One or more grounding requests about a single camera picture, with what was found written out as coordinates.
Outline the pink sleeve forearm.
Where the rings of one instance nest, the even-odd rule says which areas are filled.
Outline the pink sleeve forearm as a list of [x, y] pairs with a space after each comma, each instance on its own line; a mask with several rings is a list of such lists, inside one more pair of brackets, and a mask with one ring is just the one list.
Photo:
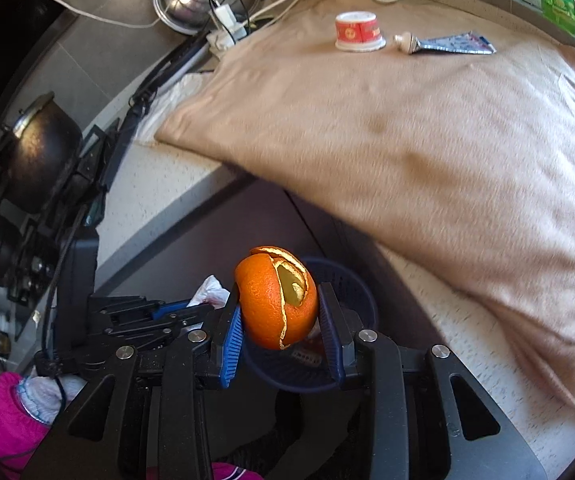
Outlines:
[[22, 376], [0, 375], [0, 471], [7, 479], [19, 479], [33, 454], [50, 430], [32, 418], [18, 400]]

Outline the white gloved hand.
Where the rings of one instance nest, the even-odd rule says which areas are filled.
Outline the white gloved hand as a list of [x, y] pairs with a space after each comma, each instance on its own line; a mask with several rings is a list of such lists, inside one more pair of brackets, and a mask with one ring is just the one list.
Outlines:
[[69, 404], [86, 385], [86, 381], [74, 375], [60, 376], [59, 380], [30, 375], [15, 387], [16, 396], [25, 412], [37, 422], [51, 426], [62, 406], [62, 390]]

